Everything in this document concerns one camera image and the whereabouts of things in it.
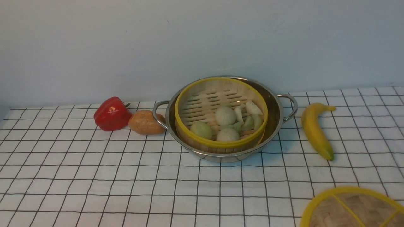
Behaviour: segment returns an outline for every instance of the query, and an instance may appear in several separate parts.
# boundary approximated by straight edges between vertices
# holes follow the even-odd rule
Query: bamboo steamer basket
[[[230,105],[235,109],[249,100],[262,111],[262,125],[257,130],[242,132],[237,141],[216,141],[221,129],[215,120],[216,109],[223,105]],[[243,119],[247,117],[245,109],[242,115]],[[264,98],[252,86],[232,78],[211,77],[191,83],[178,95],[175,119],[180,139],[189,146],[210,153],[234,153],[259,144],[268,121],[268,108]],[[205,122],[212,128],[212,140],[190,131],[191,125],[198,121]]]

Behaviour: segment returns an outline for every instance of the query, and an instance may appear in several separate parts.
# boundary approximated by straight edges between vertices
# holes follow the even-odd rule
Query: white wall
[[[170,99],[214,75],[275,91],[404,84],[403,0],[0,1],[0,104]]]
[[[2,120],[4,119],[4,117],[6,116],[6,114],[10,111],[9,108],[5,107],[5,106],[0,106],[0,124],[2,122]]]

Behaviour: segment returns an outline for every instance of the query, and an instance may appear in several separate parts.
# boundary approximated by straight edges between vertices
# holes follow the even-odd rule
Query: potato
[[[166,122],[161,114],[157,114],[157,118],[164,123]],[[129,128],[141,135],[156,135],[166,131],[154,120],[150,110],[136,111],[129,120]]]

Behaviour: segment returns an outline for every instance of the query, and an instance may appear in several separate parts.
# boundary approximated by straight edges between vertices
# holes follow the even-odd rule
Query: fake fruit
[[[321,130],[317,117],[325,111],[334,111],[335,106],[324,105],[321,103],[310,104],[303,111],[302,125],[303,130],[313,148],[326,160],[334,160],[334,151],[330,141]]]
[[[164,123],[166,122],[161,114],[157,114],[157,118]],[[129,128],[141,135],[157,135],[166,131],[154,120],[153,113],[145,109],[133,114],[129,120]]]
[[[105,131],[113,131],[128,125],[132,113],[118,97],[105,100],[94,113],[95,124]]]

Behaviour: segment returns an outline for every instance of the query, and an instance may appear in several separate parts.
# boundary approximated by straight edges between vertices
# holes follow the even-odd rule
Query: woven bamboo lid
[[[338,187],[316,196],[301,227],[404,227],[404,207],[378,192]]]

